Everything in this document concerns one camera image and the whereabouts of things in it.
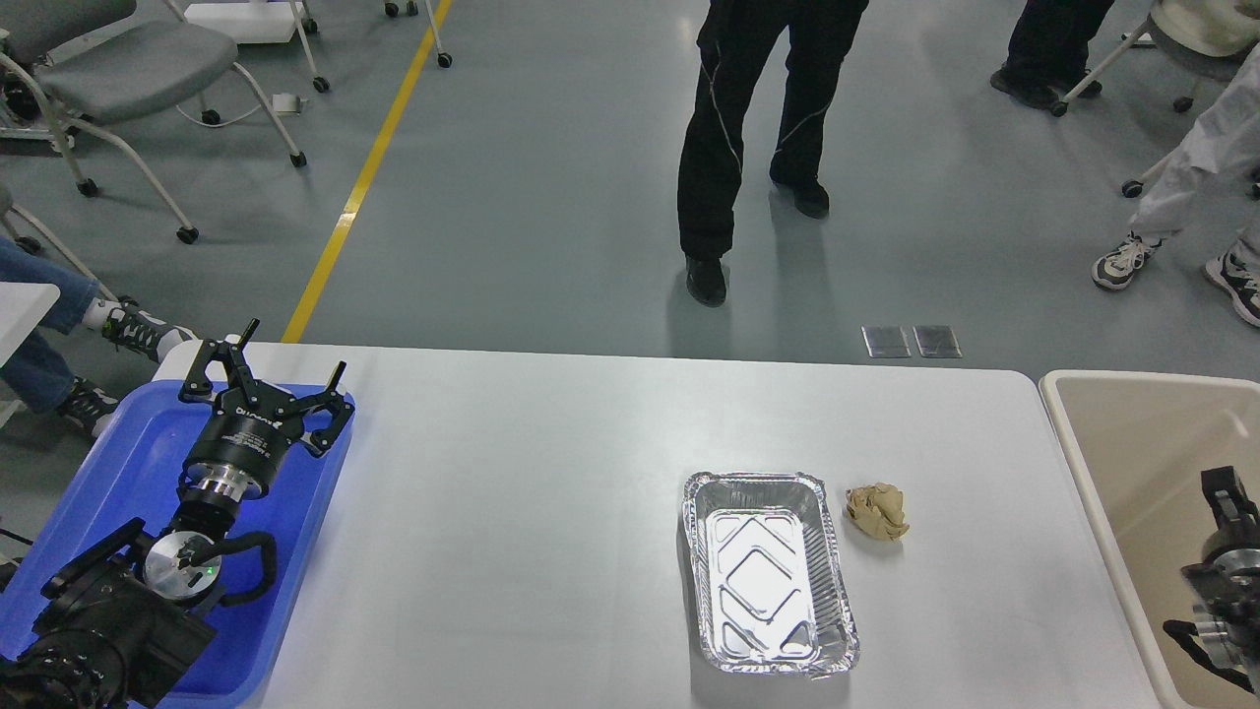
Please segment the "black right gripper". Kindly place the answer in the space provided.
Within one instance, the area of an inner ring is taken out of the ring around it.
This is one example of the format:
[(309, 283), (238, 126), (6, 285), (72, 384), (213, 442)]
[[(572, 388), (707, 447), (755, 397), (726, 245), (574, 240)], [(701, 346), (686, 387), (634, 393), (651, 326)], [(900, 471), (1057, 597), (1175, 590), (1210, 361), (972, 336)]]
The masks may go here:
[(1213, 616), (1257, 615), (1257, 529), (1252, 501), (1234, 466), (1200, 474), (1217, 533), (1203, 545), (1203, 560), (1184, 565), (1182, 579)]

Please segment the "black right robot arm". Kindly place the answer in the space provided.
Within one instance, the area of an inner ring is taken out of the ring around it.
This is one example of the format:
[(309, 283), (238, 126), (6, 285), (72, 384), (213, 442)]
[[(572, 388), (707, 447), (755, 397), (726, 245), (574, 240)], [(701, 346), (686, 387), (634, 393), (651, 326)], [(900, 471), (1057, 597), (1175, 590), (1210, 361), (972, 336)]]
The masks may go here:
[(1166, 620), (1163, 632), (1193, 662), (1247, 694), (1259, 689), (1257, 506), (1232, 466), (1205, 470), (1201, 490), (1217, 530), (1202, 560), (1181, 576), (1194, 596), (1194, 618)]

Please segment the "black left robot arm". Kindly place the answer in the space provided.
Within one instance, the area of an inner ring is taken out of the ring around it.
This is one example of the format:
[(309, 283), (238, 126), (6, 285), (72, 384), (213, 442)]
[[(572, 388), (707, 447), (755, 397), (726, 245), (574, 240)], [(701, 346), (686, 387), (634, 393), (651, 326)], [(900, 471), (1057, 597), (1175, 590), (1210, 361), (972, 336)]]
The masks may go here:
[(355, 406), (253, 326), (123, 400), (3, 594), (5, 708), (232, 708), (273, 662)]

